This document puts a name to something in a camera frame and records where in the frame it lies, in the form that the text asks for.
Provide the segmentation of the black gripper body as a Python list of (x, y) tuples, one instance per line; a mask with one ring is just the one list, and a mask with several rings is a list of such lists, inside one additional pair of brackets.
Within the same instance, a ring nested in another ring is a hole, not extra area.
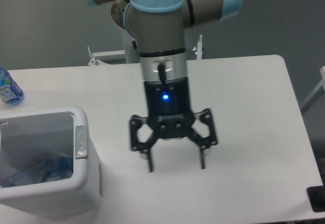
[(190, 104), (188, 78), (166, 84), (144, 82), (148, 117), (147, 124), (158, 139), (182, 139), (194, 123)]

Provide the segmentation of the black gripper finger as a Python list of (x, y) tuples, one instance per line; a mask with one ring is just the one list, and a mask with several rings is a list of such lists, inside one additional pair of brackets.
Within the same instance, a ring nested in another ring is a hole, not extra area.
[(147, 117), (132, 115), (129, 120), (129, 135), (131, 151), (138, 152), (147, 160), (149, 172), (154, 172), (151, 149), (159, 139), (158, 131), (147, 124)]
[[(198, 132), (193, 127), (196, 121), (199, 122), (199, 125), (205, 127), (205, 131), (201, 130)], [(185, 129), (185, 135), (198, 147), (201, 168), (205, 169), (206, 156), (211, 153), (211, 148), (218, 144), (213, 114), (210, 108), (194, 114), (194, 122)]]

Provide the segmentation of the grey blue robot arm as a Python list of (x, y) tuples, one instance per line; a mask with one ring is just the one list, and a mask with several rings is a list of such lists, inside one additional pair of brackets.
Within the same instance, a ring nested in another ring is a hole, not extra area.
[(159, 140), (189, 138), (204, 159), (218, 143), (211, 109), (193, 112), (184, 31), (236, 15), (243, 0), (87, 0), (90, 5), (124, 1), (121, 27), (136, 41), (148, 115), (129, 120), (130, 147), (145, 155)]

